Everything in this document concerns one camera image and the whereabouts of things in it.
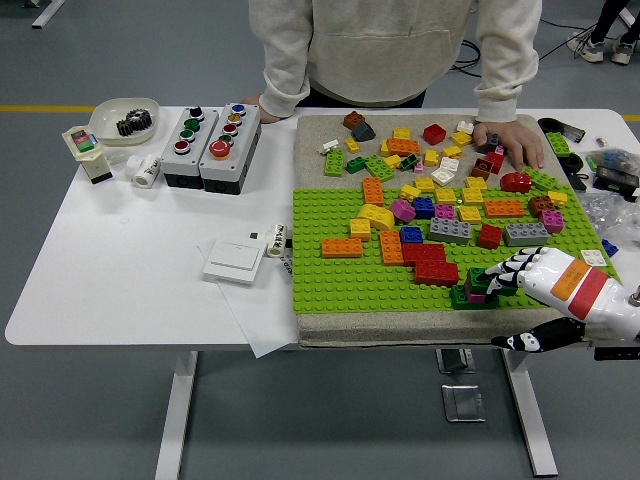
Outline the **person's left hand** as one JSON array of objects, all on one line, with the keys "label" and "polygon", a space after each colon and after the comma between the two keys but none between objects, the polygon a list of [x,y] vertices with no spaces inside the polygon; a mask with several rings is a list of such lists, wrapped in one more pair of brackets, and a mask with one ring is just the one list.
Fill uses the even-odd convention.
[{"label": "person's left hand", "polygon": [[502,145],[508,150],[516,171],[521,171],[525,166],[533,169],[544,167],[541,139],[518,121],[480,122],[475,125],[473,138],[478,146],[484,146],[490,134],[498,135]]}]

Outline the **person's right hand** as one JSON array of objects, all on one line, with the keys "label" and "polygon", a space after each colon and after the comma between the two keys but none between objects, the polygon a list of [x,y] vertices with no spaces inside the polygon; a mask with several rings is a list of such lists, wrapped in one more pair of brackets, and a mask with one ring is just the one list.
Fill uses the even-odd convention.
[{"label": "person's right hand", "polygon": [[259,109],[260,121],[262,124],[273,124],[281,120],[280,117],[271,115],[260,104],[260,94],[248,96],[242,100],[244,104],[255,105]]}]

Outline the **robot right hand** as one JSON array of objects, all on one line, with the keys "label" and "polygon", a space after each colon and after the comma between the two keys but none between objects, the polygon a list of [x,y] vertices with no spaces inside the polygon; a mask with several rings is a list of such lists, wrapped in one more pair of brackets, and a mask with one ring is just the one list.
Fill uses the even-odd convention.
[{"label": "robot right hand", "polygon": [[639,338],[639,293],[616,279],[557,248],[524,248],[480,275],[487,293],[507,287],[556,309],[563,316],[491,344],[505,349],[540,353],[581,341],[588,324],[604,325],[623,339]]}]

